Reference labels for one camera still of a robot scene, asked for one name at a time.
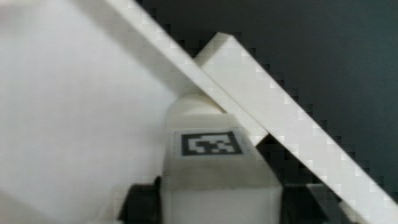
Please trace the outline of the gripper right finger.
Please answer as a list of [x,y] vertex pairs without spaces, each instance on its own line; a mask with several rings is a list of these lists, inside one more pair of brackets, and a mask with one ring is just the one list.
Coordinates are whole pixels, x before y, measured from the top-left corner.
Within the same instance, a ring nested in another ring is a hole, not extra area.
[[280,224],[350,224],[339,198],[319,183],[282,190]]

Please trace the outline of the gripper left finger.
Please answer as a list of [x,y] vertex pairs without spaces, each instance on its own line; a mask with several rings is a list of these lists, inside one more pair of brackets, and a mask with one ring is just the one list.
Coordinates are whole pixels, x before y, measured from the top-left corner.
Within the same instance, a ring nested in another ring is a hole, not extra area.
[[122,224],[161,224],[161,178],[151,184],[135,184],[127,189],[117,221]]

